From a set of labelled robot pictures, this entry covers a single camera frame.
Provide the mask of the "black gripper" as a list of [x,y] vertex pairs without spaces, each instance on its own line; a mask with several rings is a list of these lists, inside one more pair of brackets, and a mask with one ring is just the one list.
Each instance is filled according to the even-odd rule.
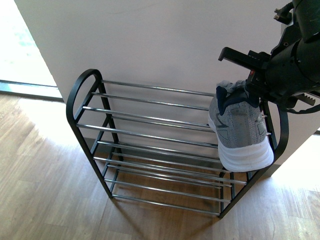
[[251,72],[245,90],[279,106],[282,111],[293,111],[298,101],[315,111],[316,42],[305,42],[298,24],[285,28],[279,44],[271,51],[241,53],[224,47],[219,60],[226,59]]

